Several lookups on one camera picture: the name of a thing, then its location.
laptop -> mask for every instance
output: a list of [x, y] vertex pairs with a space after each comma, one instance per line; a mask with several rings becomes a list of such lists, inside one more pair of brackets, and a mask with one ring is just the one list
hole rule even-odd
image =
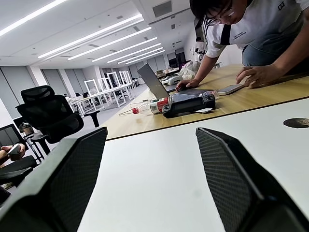
[[97, 182], [106, 128], [61, 140], [0, 209], [1, 231], [75, 232]]
[[142, 79], [157, 99], [170, 98], [171, 102], [182, 102], [188, 99], [198, 97], [196, 95], [181, 93], [174, 93], [170, 95], [164, 88], [162, 83], [159, 81], [154, 71], [150, 68], [149, 64], [145, 64], [137, 72], [141, 75]]

black headrest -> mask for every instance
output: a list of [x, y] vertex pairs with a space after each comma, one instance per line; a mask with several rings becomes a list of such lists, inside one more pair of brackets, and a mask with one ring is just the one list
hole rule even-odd
[[55, 95], [55, 92], [50, 86], [39, 86], [23, 90], [20, 94], [24, 103], [32, 103], [44, 98], [52, 97]]

wooden table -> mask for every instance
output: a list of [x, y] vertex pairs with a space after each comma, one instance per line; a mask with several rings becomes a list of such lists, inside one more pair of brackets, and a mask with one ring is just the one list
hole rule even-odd
[[[240, 69], [241, 66], [239, 65], [230, 65], [212, 70], [203, 80], [199, 88], [221, 89], [235, 84], [236, 75]], [[128, 105], [106, 121], [103, 126], [108, 128], [108, 139], [116, 139], [309, 97], [309, 76], [302, 76], [302, 78], [300, 76], [288, 76], [283, 78], [282, 81], [284, 82], [272, 86], [257, 89], [243, 88], [234, 94], [220, 96], [220, 99], [216, 103], [216, 109], [205, 115], [190, 114], [170, 119], [163, 117], [163, 115], [119, 116], [119, 113], [131, 108]], [[154, 95], [147, 89], [133, 100], [132, 103], [153, 98]]]

red bottle cap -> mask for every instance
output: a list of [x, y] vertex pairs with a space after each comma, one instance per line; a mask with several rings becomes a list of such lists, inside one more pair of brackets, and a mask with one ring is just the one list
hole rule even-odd
[[132, 109], [133, 114], [137, 115], [140, 113], [140, 111], [138, 110], [138, 108], [134, 108]]

black circle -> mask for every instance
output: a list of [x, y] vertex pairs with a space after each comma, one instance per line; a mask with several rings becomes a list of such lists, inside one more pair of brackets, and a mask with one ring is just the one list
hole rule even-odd
[[287, 127], [292, 128], [309, 128], [309, 119], [307, 118], [291, 118], [283, 122]]

